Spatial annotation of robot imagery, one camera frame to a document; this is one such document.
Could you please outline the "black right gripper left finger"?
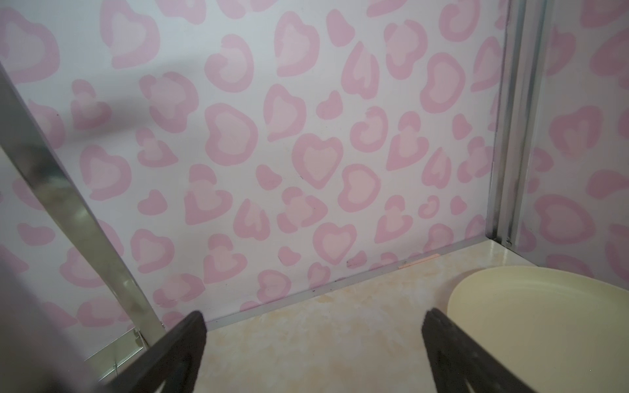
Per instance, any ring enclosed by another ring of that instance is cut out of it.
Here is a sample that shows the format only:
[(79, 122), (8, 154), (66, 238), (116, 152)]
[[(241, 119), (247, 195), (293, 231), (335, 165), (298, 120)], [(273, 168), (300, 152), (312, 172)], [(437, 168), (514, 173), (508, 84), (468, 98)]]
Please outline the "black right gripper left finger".
[(201, 367), (206, 334), (202, 313), (193, 311), (100, 391), (192, 392)]

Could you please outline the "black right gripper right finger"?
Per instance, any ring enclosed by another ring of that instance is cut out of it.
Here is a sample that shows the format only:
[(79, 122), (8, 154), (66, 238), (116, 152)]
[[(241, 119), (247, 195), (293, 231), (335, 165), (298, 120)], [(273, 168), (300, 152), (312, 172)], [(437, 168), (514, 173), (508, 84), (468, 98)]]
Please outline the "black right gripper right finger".
[(438, 392), (531, 392), (442, 311), (424, 316), (422, 337)]

